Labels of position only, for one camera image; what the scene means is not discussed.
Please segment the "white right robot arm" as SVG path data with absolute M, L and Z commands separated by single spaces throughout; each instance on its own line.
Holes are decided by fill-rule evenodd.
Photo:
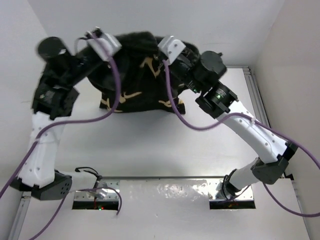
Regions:
M 274 184 L 285 172 L 298 147 L 260 126 L 238 96 L 220 78 L 227 72 L 222 54 L 205 51 L 196 55 L 188 49 L 168 53 L 169 70 L 188 89 L 199 93 L 202 111 L 233 130 L 258 155 L 250 164 L 234 169 L 223 181 L 220 192 L 227 197 L 251 184 Z

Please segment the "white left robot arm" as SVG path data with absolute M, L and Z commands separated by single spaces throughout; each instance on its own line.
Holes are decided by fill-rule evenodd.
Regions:
M 6 187 L 30 192 L 40 201 L 63 199 L 72 189 L 73 176 L 55 169 L 61 137 L 67 124 L 84 124 L 100 117 L 70 120 L 79 96 L 77 85 L 112 56 L 112 47 L 88 34 L 87 46 L 73 55 L 58 37 L 43 39 L 37 53 L 45 62 L 35 88 L 29 150 L 8 180 Z

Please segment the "black pillowcase with beige flowers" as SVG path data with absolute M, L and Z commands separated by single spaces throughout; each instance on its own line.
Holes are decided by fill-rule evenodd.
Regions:
M 160 67 L 158 44 L 164 36 L 149 31 L 115 35 L 121 50 L 113 57 L 117 65 L 121 94 L 116 113 L 136 113 L 162 110 L 174 113 L 167 95 L 164 67 Z M 101 92 L 99 108 L 110 110 L 116 99 L 115 81 L 111 67 L 103 62 L 87 76 L 91 85 Z M 177 110 L 186 114 L 185 103 L 179 95 L 188 88 L 170 73 L 171 93 Z

